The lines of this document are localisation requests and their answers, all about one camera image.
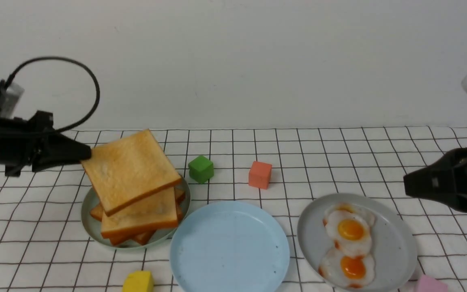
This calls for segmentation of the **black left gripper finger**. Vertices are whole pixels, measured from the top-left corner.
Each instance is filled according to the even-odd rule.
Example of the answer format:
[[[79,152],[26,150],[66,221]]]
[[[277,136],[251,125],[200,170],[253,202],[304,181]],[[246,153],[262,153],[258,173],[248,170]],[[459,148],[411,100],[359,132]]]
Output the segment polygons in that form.
[[[91,157],[92,150],[86,144],[59,133],[49,135],[38,140],[32,159],[32,172],[80,164]]]

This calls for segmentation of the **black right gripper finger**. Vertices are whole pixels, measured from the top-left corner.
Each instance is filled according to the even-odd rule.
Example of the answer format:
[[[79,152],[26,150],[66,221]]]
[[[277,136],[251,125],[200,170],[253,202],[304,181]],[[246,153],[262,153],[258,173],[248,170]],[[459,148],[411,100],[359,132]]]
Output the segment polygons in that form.
[[[467,213],[467,148],[454,148],[434,163],[403,177],[405,194]]]

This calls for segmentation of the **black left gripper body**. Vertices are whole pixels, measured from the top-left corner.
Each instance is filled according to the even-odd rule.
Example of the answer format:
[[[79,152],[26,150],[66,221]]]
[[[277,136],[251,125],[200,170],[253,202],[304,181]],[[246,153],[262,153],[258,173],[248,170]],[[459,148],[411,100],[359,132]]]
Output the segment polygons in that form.
[[[45,132],[53,129],[53,114],[37,111],[29,120],[0,118],[0,165],[6,177],[19,177],[25,166],[33,172],[52,168]]]

